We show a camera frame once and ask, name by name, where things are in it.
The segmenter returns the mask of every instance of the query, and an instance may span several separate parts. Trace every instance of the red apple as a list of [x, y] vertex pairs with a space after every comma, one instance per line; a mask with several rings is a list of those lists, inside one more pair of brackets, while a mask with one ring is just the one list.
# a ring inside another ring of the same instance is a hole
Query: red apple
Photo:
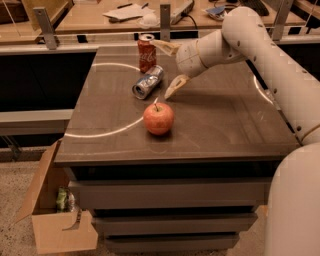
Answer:
[[143, 113], [144, 125], [154, 135], [167, 133], [173, 125], [173, 120], [173, 110], [165, 103], [153, 103]]

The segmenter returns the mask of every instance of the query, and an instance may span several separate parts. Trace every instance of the floor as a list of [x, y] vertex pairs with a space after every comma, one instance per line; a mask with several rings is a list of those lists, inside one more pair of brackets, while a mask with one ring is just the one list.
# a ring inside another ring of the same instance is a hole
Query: floor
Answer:
[[[24, 194], [38, 168], [40, 151], [24, 152], [23, 161], [8, 160], [10, 153], [0, 151], [0, 256], [37, 255], [31, 217], [14, 223]], [[223, 251], [190, 251], [172, 253], [139, 253], [126, 256], [262, 256], [264, 249], [265, 206], [257, 209], [258, 220], [249, 231], [240, 233], [240, 241], [233, 249]], [[70, 256], [115, 256], [99, 239], [95, 251], [66, 253]]]

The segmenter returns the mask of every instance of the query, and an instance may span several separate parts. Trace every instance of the metal bracket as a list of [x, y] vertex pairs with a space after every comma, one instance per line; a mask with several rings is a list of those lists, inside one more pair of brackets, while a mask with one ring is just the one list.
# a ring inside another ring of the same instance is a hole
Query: metal bracket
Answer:
[[290, 13], [293, 0], [282, 0], [273, 28], [270, 30], [270, 37], [273, 41], [279, 41], [282, 38], [284, 26]]
[[160, 5], [160, 39], [170, 41], [170, 4]]
[[12, 160], [17, 161], [21, 154], [21, 150], [16, 140], [12, 136], [1, 136], [1, 138], [5, 141], [5, 143], [7, 143], [8, 147], [11, 149], [13, 154]]
[[47, 48], [49, 50], [57, 49], [58, 40], [55, 37], [55, 31], [51, 25], [46, 8], [35, 7], [33, 8], [33, 11], [38, 19]]

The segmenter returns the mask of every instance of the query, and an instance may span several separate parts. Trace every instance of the soda can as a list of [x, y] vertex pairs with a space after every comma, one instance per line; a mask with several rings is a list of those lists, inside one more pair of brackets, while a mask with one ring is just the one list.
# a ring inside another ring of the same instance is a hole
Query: soda can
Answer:
[[138, 99], [145, 99], [163, 78], [163, 68], [159, 65], [151, 67], [132, 87], [133, 94]]
[[152, 34], [141, 34], [139, 36], [139, 68], [142, 73], [147, 72], [157, 64], [156, 47], [150, 43], [152, 40], [154, 40]]

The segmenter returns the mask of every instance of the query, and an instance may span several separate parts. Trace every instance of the cardboard box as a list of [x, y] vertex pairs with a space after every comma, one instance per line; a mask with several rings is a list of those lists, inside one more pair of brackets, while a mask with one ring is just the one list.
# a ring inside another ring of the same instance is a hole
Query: cardboard box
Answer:
[[63, 168], [56, 168], [53, 160], [60, 141], [46, 150], [35, 172], [16, 222], [32, 215], [33, 232], [39, 254], [93, 250], [98, 233], [92, 226], [89, 211], [56, 213], [56, 199], [60, 186], [69, 180]]

